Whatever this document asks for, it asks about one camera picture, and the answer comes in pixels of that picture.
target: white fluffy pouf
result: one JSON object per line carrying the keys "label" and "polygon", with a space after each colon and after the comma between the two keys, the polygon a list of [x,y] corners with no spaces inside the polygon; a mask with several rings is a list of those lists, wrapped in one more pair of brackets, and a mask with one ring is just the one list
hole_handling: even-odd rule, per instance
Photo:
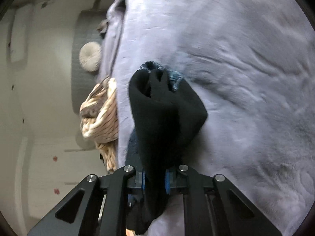
{"label": "white fluffy pouf", "polygon": [[102,57],[102,48],[97,42],[88,42],[84,45],[79,54],[80,64],[84,70],[89,72],[97,71]]}

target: triangular cutout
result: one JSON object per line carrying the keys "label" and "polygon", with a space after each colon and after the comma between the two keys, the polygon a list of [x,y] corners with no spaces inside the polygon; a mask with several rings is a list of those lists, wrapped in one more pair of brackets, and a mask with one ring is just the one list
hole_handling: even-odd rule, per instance
{"label": "triangular cutout", "polygon": [[243,201],[233,191],[229,190],[228,196],[234,210],[240,218],[251,219],[255,216],[249,207],[243,203]]}
{"label": "triangular cutout", "polygon": [[56,213],[55,217],[67,223],[73,223],[79,206],[84,196],[84,190],[79,190],[64,206]]}

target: wrinkled blanket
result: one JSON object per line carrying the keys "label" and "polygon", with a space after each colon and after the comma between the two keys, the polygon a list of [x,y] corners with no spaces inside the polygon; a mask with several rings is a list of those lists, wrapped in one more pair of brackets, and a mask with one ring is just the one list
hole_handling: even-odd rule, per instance
{"label": "wrinkled blanket", "polygon": [[[125,0],[125,5],[122,10],[124,3],[116,0],[107,14],[113,44],[107,49],[117,52],[119,167],[133,129],[128,83],[143,62],[157,61],[181,72],[208,112],[186,150],[186,163],[208,176],[227,176],[284,236],[292,235],[315,194],[315,33],[298,4]],[[171,198],[148,235],[184,235],[182,209],[180,196]]]}

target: metal screw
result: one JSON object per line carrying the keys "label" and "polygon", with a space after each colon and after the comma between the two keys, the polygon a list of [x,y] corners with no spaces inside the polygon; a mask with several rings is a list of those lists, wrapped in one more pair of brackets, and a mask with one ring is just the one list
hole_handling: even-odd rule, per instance
{"label": "metal screw", "polygon": [[96,175],[88,175],[88,177],[86,178],[87,181],[89,182],[93,182],[96,180]]}
{"label": "metal screw", "polygon": [[188,166],[187,165],[180,165],[178,167],[181,171],[187,171],[188,170]]}
{"label": "metal screw", "polygon": [[225,177],[221,174],[218,174],[215,176],[215,180],[218,182],[223,182],[225,180]]}
{"label": "metal screw", "polygon": [[133,170],[133,166],[127,165],[127,166],[123,167],[123,170],[126,171],[126,172],[130,172],[130,171]]}

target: black garment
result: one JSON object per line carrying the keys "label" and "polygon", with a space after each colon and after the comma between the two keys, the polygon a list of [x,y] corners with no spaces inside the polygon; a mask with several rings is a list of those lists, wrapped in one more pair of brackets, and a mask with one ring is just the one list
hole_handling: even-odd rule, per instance
{"label": "black garment", "polygon": [[145,197],[127,216],[127,228],[137,234],[163,213],[168,200],[165,170],[182,163],[183,148],[207,119],[204,104],[184,79],[170,82],[165,69],[152,69],[155,64],[147,63],[151,70],[138,70],[129,84],[137,140],[130,138],[126,164],[139,155],[146,174]]}

